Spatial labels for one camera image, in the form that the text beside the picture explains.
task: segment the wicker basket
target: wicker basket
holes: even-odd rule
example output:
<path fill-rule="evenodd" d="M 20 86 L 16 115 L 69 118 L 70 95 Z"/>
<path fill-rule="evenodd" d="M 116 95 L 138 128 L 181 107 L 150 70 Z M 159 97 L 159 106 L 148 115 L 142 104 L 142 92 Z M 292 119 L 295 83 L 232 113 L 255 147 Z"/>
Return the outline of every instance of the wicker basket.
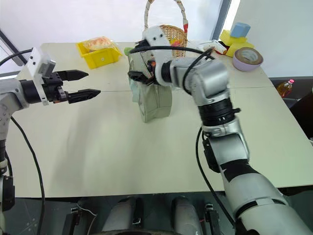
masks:
<path fill-rule="evenodd" d="M 166 24 L 160 25 L 160 27 L 170 42 L 173 40 L 174 41 L 178 40 L 179 44 L 177 44 L 176 46 L 186 47 L 186 45 L 187 45 L 187 32 L 188 32 L 188 20 L 186 19 L 185 8 L 182 5 L 180 0 L 174 0 L 174 1 L 180 7 L 184 30 L 182 30 L 178 27 L 166 25 Z M 153 3 L 153 2 L 154 2 L 154 0 L 148 0 L 147 4 L 146 4 L 145 30 L 148 28 L 149 9 L 150 9 L 151 3 Z M 172 53 L 173 53 L 173 57 L 184 57 L 185 56 L 185 51 L 183 51 L 183 50 L 173 50 Z"/>

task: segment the basket handle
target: basket handle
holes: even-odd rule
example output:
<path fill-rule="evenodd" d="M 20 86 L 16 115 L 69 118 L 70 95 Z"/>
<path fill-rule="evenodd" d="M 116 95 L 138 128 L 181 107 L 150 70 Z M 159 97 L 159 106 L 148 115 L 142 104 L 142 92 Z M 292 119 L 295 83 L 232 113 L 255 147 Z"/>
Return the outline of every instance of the basket handle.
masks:
<path fill-rule="evenodd" d="M 150 9 L 150 5 L 154 2 L 155 0 L 148 0 L 147 4 L 146 4 L 146 9 L 145 9 L 145 30 L 148 28 L 148 15 L 149 15 L 149 9 Z M 182 5 L 181 0 L 174 0 L 177 5 L 180 7 L 180 11 L 182 14 L 182 24 L 184 27 L 184 33 L 185 33 L 185 38 L 187 36 L 187 32 L 188 32 L 188 20 L 186 19 L 186 13 L 185 13 L 185 8 Z"/>

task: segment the tape roll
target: tape roll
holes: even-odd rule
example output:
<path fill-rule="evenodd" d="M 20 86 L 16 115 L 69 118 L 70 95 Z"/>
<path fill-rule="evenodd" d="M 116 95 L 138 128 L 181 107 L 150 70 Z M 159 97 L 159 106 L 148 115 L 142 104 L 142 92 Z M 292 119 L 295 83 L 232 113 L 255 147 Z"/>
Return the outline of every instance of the tape roll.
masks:
<path fill-rule="evenodd" d="M 233 65 L 241 71 L 252 71 L 263 63 L 262 55 L 255 49 L 242 47 L 235 51 Z"/>

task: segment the floor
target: floor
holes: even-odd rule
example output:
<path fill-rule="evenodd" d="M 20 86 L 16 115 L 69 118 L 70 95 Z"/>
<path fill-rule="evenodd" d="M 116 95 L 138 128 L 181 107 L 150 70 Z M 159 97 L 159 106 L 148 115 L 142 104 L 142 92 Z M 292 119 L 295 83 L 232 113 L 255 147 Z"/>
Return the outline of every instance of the floor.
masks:
<path fill-rule="evenodd" d="M 214 209 L 218 211 L 220 217 L 220 228 L 223 235 L 234 235 L 230 223 L 222 213 L 220 207 L 215 203 L 212 194 L 209 192 L 193 193 L 167 193 L 167 194 L 145 194 L 135 195 L 144 201 L 144 227 L 146 229 L 158 229 L 172 231 L 170 223 L 171 202 L 177 196 L 186 196 L 195 206 L 198 216 L 203 219 L 204 204 L 212 203 Z M 126 196 L 106 196 L 81 198 L 78 203 L 92 212 L 97 217 L 92 225 L 91 234 L 101 231 L 104 222 L 111 208 Z M 223 193 L 219 197 L 229 209 Z M 290 205 L 299 213 L 304 222 L 313 231 L 313 191 L 305 191 L 294 196 L 287 197 Z M 42 234 L 54 235 L 63 234 L 63 227 L 67 214 L 70 209 L 75 208 L 76 203 L 62 202 L 54 199 L 46 202 L 46 213 L 43 223 Z M 40 200 L 36 199 L 16 199 L 16 204 L 10 211 L 5 212 L 6 230 L 11 235 L 34 235 L 37 231 L 38 219 L 40 214 Z M 75 227 L 75 235 L 85 235 L 93 216 L 84 211 L 80 223 Z M 205 235 L 210 235 L 209 224 L 205 223 Z"/>

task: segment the box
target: box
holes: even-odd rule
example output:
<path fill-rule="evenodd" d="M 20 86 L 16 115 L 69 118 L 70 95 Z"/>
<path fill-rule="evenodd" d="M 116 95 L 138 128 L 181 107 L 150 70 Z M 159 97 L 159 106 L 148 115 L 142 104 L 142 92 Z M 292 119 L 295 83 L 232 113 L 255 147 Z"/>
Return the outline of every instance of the box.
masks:
<path fill-rule="evenodd" d="M 235 23 L 233 26 L 230 36 L 234 38 L 240 38 L 240 37 L 245 37 L 249 30 L 250 30 L 250 25 L 245 24 L 245 23 Z"/>
<path fill-rule="evenodd" d="M 84 42 L 76 43 L 76 46 L 80 56 L 85 59 L 90 69 L 114 63 L 118 61 L 119 57 L 122 55 L 117 47 L 109 47 L 89 52 L 89 50 L 84 47 Z"/>

